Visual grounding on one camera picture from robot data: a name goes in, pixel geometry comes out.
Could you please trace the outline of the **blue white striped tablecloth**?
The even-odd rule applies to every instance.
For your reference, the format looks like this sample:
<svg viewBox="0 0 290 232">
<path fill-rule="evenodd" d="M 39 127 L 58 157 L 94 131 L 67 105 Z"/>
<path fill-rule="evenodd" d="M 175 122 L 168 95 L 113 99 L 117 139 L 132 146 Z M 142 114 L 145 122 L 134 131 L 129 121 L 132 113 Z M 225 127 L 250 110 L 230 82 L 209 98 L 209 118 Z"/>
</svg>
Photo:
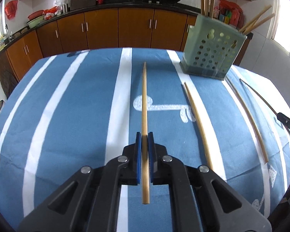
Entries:
<svg viewBox="0 0 290 232">
<path fill-rule="evenodd" d="M 225 81 L 185 74 L 182 53 L 160 49 L 98 49 L 39 60 L 0 113 L 0 212 L 21 220 L 84 165 L 98 168 L 121 155 L 141 129 L 143 64 L 148 129 L 185 165 L 206 163 L 186 82 L 215 172 L 268 216 L 290 184 L 290 135 L 276 112 L 290 108 L 270 80 L 240 67 L 227 77 L 261 133 L 269 162 L 235 93 Z"/>
</svg>

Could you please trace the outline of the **green perforated utensil holder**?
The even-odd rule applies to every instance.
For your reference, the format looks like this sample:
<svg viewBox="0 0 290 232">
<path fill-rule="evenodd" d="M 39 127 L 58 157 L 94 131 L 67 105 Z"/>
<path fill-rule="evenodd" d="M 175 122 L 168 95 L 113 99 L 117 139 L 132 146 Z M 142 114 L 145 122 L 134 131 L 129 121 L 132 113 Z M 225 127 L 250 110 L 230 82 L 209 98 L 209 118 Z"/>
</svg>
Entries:
<svg viewBox="0 0 290 232">
<path fill-rule="evenodd" d="M 217 19 L 198 15 L 180 62 L 187 74 L 224 80 L 247 36 Z"/>
</svg>

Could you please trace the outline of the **red oil bottle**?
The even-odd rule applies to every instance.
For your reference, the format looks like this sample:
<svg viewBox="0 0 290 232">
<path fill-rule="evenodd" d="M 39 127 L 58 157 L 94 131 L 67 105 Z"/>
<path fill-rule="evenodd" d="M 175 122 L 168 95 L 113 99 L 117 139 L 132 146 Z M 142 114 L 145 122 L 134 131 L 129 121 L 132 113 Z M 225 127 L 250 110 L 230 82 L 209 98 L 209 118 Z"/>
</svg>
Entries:
<svg viewBox="0 0 290 232">
<path fill-rule="evenodd" d="M 231 11 L 231 19 L 230 19 L 229 24 L 233 25 L 236 28 L 239 22 L 240 15 L 241 14 L 238 9 L 233 9 Z"/>
</svg>

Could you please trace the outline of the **red bag on counter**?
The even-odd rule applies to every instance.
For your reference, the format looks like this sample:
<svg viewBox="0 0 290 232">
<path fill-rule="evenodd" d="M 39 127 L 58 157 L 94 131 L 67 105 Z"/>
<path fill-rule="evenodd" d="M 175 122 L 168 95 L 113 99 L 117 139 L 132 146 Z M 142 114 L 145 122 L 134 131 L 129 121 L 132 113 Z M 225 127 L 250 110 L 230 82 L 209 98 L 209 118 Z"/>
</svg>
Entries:
<svg viewBox="0 0 290 232">
<path fill-rule="evenodd" d="M 238 4 L 227 0 L 219 0 L 219 6 L 227 10 L 237 9 L 240 13 L 243 12 L 242 8 Z"/>
</svg>

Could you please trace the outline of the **lower wooden cabinets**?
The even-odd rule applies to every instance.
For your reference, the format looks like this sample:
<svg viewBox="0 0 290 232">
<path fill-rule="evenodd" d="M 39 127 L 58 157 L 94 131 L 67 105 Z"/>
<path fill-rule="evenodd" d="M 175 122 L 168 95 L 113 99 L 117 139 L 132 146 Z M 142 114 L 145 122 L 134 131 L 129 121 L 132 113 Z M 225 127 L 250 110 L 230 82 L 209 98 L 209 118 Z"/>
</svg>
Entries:
<svg viewBox="0 0 290 232">
<path fill-rule="evenodd" d="M 183 51 L 196 14 L 121 7 L 67 15 L 28 30 L 0 51 L 0 84 L 9 97 L 40 59 L 101 48 L 156 48 Z"/>
</svg>

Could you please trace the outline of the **yellow detergent bottle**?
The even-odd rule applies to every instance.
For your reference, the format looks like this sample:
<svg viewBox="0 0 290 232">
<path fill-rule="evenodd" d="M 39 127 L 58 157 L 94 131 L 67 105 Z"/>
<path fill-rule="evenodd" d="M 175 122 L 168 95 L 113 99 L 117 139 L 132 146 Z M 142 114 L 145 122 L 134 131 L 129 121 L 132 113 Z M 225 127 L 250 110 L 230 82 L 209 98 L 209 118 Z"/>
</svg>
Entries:
<svg viewBox="0 0 290 232">
<path fill-rule="evenodd" d="M 0 51 L 5 47 L 4 36 L 0 37 Z"/>
</svg>

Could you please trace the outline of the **green basin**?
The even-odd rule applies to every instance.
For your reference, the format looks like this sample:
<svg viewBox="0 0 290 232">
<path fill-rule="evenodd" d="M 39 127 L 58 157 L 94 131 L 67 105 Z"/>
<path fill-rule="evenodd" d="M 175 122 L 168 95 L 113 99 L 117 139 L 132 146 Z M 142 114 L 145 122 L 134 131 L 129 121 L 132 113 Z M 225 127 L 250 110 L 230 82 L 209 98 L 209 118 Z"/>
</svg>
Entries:
<svg viewBox="0 0 290 232">
<path fill-rule="evenodd" d="M 29 26 L 29 28 L 34 28 L 35 26 L 37 26 L 40 22 L 44 21 L 44 16 L 41 15 L 35 19 L 32 19 L 30 21 L 28 21 L 26 24 Z"/>
</svg>

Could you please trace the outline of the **black gas stove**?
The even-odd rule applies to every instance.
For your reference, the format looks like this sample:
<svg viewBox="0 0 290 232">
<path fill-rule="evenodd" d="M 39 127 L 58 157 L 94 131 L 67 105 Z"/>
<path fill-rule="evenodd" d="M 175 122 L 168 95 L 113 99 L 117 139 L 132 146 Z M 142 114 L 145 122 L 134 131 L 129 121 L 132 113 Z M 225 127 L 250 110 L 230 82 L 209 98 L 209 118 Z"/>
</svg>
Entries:
<svg viewBox="0 0 290 232">
<path fill-rule="evenodd" d="M 127 0 L 130 3 L 145 3 L 145 4 L 156 4 L 156 5 L 169 5 L 176 6 L 179 4 L 179 1 L 172 0 Z"/>
</svg>

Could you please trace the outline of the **red basin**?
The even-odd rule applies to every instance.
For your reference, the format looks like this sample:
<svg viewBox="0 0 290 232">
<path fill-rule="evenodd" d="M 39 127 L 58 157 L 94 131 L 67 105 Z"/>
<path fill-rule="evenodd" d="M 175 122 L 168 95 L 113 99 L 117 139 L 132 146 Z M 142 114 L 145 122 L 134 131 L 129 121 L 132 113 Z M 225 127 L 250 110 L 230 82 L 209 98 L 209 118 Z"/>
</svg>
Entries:
<svg viewBox="0 0 290 232">
<path fill-rule="evenodd" d="M 28 16 L 28 20 L 33 20 L 37 17 L 43 16 L 44 15 L 44 10 L 38 10 L 36 12 L 33 12 Z"/>
</svg>

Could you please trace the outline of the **red plastic bag on wall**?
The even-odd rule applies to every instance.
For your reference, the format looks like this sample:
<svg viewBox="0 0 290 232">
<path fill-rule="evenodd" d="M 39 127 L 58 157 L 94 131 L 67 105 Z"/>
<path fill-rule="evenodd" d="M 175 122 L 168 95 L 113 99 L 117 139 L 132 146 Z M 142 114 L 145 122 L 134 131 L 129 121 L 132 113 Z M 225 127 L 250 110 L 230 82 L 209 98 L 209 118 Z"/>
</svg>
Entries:
<svg viewBox="0 0 290 232">
<path fill-rule="evenodd" d="M 18 8 L 18 0 L 11 0 L 5 5 L 4 12 L 8 20 L 15 18 L 17 8 Z"/>
</svg>

